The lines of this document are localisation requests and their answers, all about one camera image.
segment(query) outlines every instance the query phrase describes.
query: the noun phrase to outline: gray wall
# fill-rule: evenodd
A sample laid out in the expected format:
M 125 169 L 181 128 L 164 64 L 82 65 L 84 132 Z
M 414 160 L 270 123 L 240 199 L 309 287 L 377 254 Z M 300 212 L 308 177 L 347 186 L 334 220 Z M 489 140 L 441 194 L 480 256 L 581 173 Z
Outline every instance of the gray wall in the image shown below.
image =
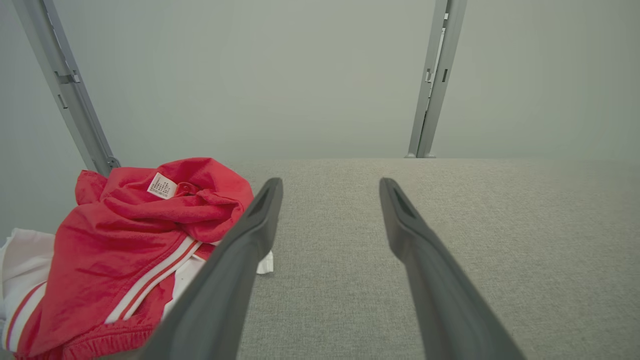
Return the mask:
M 55 233 L 84 167 L 10 0 L 0 0 L 0 243 Z
M 640 2 L 470 0 L 432 152 L 640 162 Z
M 407 153 L 435 0 L 55 0 L 115 155 Z

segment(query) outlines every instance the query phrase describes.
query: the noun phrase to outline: care label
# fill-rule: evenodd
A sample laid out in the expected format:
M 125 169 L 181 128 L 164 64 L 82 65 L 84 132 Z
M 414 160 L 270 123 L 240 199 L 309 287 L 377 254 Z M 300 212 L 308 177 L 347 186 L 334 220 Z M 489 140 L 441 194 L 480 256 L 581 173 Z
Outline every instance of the care label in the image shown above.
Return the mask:
M 163 199 L 171 199 L 177 188 L 178 184 L 157 172 L 147 191 Z

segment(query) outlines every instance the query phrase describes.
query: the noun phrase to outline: white fabric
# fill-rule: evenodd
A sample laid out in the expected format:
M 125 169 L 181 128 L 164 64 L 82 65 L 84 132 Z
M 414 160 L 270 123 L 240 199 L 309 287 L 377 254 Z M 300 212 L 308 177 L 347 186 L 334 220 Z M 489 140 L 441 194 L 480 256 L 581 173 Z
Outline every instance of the white fabric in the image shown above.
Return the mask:
M 175 271 L 175 282 L 173 284 L 173 293 L 171 301 L 164 305 L 162 319 L 173 309 L 175 302 L 180 298 L 187 286 L 198 275 L 198 272 L 204 265 L 205 261 L 200 256 L 192 255 L 186 263 L 182 264 Z
M 273 272 L 273 252 L 269 251 L 269 254 L 258 263 L 257 274 L 264 275 Z
M 14 229 L 0 249 L 0 320 L 2 344 L 6 348 L 8 327 L 25 296 L 45 282 L 51 269 L 54 236 L 34 230 Z M 24 304 L 15 319 L 10 350 L 15 350 L 29 315 L 44 295 L 46 285 L 39 287 Z

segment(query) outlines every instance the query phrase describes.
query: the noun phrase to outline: gray carpet surface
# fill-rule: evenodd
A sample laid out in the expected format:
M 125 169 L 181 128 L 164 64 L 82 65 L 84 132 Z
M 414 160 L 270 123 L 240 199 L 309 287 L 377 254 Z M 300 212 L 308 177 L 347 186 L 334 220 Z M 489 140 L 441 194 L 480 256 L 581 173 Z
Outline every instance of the gray carpet surface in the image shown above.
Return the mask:
M 284 182 L 240 358 L 424 357 L 378 181 L 395 179 L 531 359 L 640 354 L 640 168 L 545 160 L 227 163 Z

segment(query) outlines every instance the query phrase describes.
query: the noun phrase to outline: metal upright post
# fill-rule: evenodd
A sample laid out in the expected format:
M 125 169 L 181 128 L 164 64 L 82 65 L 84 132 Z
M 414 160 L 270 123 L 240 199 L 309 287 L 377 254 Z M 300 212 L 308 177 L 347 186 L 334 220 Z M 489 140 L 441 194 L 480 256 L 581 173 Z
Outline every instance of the metal upright post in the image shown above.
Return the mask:
M 422 71 L 422 78 L 420 79 L 420 93 L 418 94 L 418 105 L 415 110 L 415 118 L 413 119 L 409 153 L 405 156 L 406 158 L 415 158 L 418 154 L 422 125 L 424 123 L 427 106 L 429 105 L 431 84 L 433 82 L 436 64 L 438 63 L 438 47 L 440 45 L 440 34 L 442 32 L 446 11 L 447 0 L 436 0 L 433 8 L 433 19 L 431 20 L 431 33 L 429 34 L 427 55 L 424 60 L 424 70 Z
M 113 156 L 52 0 L 13 0 L 29 43 L 84 163 L 108 176 Z
M 420 144 L 418 145 L 416 153 L 416 156 L 419 158 L 435 157 L 431 154 L 431 146 L 433 145 L 433 137 L 435 136 L 436 126 L 438 125 L 440 111 L 442 110 L 444 95 L 447 91 L 448 79 L 452 74 L 453 59 L 456 56 L 462 20 L 465 16 L 465 9 L 467 8 L 467 0 L 449 0 L 447 8 L 449 17 L 447 18 L 446 31 L 444 33 L 444 39 L 442 40 L 438 68 L 434 75 L 429 106 L 424 114 Z

